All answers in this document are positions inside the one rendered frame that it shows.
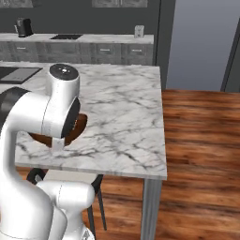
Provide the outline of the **brown wooden bowl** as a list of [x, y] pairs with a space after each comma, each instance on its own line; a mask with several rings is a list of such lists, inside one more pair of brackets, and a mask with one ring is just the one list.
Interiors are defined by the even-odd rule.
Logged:
[[[70, 145], [74, 140], [76, 140], [85, 130], [87, 125], [87, 115], [80, 113], [77, 120], [75, 121], [74, 129], [64, 139], [64, 146]], [[48, 147], [52, 147], [52, 138], [45, 135], [39, 135], [30, 133], [30, 136], [37, 142], [43, 143]]]

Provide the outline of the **grey counter leg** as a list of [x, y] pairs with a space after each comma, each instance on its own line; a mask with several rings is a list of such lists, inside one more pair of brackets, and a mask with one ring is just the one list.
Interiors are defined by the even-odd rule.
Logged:
[[161, 180], [143, 180], [141, 240], [155, 240], [161, 187]]

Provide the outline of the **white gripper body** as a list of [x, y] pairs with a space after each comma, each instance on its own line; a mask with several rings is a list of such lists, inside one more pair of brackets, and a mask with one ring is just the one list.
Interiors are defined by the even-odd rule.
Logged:
[[65, 139], [52, 138], [52, 151], [60, 152], [65, 147]]

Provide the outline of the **black hob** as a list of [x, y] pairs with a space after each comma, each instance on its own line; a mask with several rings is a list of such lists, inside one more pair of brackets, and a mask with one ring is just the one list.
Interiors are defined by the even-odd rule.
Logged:
[[0, 84], [22, 84], [41, 71], [41, 67], [0, 67]]

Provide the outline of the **grey base cupboard run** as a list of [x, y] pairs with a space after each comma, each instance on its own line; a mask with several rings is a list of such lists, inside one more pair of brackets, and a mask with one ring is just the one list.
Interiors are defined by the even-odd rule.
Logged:
[[56, 34], [18, 37], [0, 33], [0, 61], [71, 64], [153, 65], [154, 36], [81, 35], [58, 39]]

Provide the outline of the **black stool with pale seat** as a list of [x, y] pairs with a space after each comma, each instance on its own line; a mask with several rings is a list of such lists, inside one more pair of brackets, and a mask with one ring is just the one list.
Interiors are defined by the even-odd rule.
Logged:
[[92, 204], [98, 198], [107, 230], [100, 185], [102, 174], [32, 169], [27, 180], [41, 188], [54, 207], [49, 240], [96, 240]]

